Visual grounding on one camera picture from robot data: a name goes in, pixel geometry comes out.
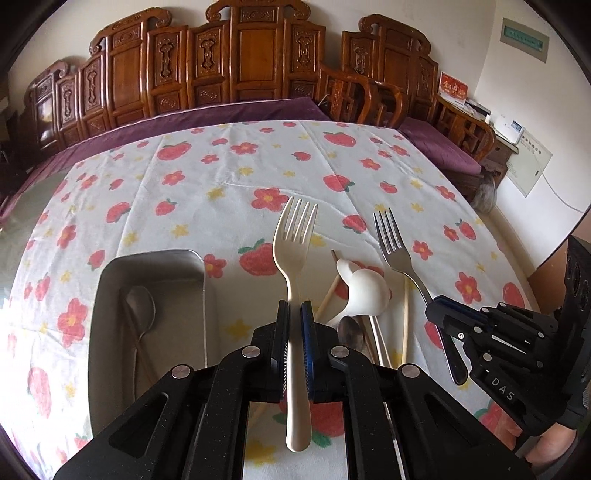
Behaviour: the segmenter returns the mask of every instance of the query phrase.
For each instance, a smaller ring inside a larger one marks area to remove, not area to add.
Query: purple cushion
[[[406,117],[398,131],[439,170],[469,175],[480,173],[481,167],[476,160],[427,122]]]

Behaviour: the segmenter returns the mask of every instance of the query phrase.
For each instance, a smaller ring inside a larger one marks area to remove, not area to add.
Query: metal tray
[[[154,298],[153,327],[142,348],[158,377],[178,364],[200,369],[219,362],[215,297],[203,260],[191,250],[162,250],[115,258],[103,270],[90,328],[88,400],[93,435],[134,402],[135,345],[120,291],[145,286]],[[150,384],[138,361],[136,395]]]

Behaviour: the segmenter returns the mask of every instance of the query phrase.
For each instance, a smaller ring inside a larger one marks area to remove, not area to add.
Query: fork
[[[297,277],[306,262],[318,205],[315,204],[312,207],[306,228],[302,229],[310,208],[310,202],[306,203],[300,221],[297,222],[296,226],[301,205],[301,199],[298,199],[286,229],[285,226],[293,201],[294,198],[290,197],[281,212],[273,236],[273,259],[275,259],[277,268],[285,277],[287,300],[290,307],[290,326],[287,339],[287,383],[285,384],[287,390],[287,436],[285,444],[292,452],[301,452],[310,444],[312,422],[310,403],[308,402],[306,371],[304,369],[301,303]]]
[[[382,226],[381,229],[380,224],[378,223],[378,217],[374,213],[375,228],[378,232],[379,247],[382,250],[382,254],[384,255],[386,263],[392,268],[392,270],[406,275],[413,281],[421,293],[423,300],[425,300],[425,303],[429,304],[433,301],[433,298],[425,284],[414,271],[413,261],[410,258],[407,248],[404,246],[402,235],[400,235],[398,225],[396,225],[396,220],[394,220],[394,215],[392,214],[392,209],[389,208],[388,211],[390,213],[389,216],[385,212],[382,216],[382,212],[379,212],[379,219]],[[468,369],[466,368],[466,364],[464,363],[464,360],[462,360],[456,345],[453,343],[452,337],[439,327],[437,327],[437,333],[439,334],[441,344],[443,345],[443,352],[446,356],[447,367],[449,368],[452,380],[456,385],[463,385],[466,383],[466,380],[468,380]]]

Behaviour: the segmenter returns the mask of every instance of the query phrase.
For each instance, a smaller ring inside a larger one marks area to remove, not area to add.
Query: tablecloth
[[[433,296],[472,307],[525,305],[515,273],[457,190],[396,130],[331,122],[217,125],[124,145],[77,163],[39,218],[0,324],[0,422],[41,478],[91,438],[87,358],[93,300],[113,258],[168,248],[197,251],[217,297],[223,354],[248,344],[286,298],[271,253],[290,195],[319,204],[302,299],[318,306],[336,274],[330,255],[384,272],[380,317],[400,361],[402,277],[384,264],[372,214],[392,207],[413,265]],[[345,305],[341,285],[326,312]],[[449,378],[435,328],[411,291],[409,360],[492,425],[499,410],[469,380]],[[248,431],[245,479],[344,478],[340,404],[313,406],[313,442],[285,446],[285,408]]]

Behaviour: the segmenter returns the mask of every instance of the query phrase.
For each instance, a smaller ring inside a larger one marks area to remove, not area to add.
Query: wall
[[[169,0],[162,7],[176,24],[205,23],[210,0]],[[327,26],[326,63],[340,64],[340,35],[357,31],[361,17],[381,13],[421,30],[433,45],[440,67],[475,88],[488,49],[495,0],[311,0],[310,20]],[[22,110],[22,96],[31,80],[53,61],[70,58],[81,63],[88,45],[102,27],[154,0],[69,0],[35,33],[9,73],[11,106]]]
[[[503,17],[550,37],[543,63],[499,41]],[[476,99],[517,120],[552,153],[528,197],[504,179],[493,220],[518,256],[527,276],[562,244],[591,202],[591,86],[554,30],[522,0],[497,0],[491,43]]]

